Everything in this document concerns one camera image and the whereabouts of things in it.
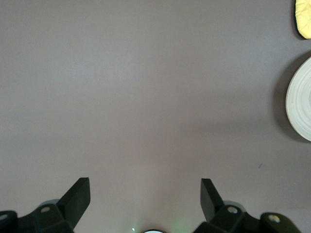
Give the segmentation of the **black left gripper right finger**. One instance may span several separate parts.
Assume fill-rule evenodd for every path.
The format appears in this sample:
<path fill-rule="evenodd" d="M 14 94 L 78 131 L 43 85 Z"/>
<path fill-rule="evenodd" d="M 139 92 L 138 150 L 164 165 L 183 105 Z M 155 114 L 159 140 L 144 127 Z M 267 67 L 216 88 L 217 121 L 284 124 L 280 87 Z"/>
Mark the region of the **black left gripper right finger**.
<path fill-rule="evenodd" d="M 299 228 L 286 216 L 266 212 L 257 219 L 239 203 L 225 202 L 211 179 L 202 179 L 200 204 L 205 216 L 195 233 L 299 233 Z"/>

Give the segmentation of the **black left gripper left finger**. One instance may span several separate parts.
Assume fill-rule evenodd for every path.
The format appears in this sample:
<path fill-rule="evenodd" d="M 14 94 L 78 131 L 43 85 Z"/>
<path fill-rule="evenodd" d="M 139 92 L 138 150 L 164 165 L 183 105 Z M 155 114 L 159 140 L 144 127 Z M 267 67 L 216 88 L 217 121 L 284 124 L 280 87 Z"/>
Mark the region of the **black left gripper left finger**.
<path fill-rule="evenodd" d="M 26 216 L 0 212 L 2 233 L 72 233 L 90 204 L 89 178 L 77 182 L 55 203 L 45 203 Z"/>

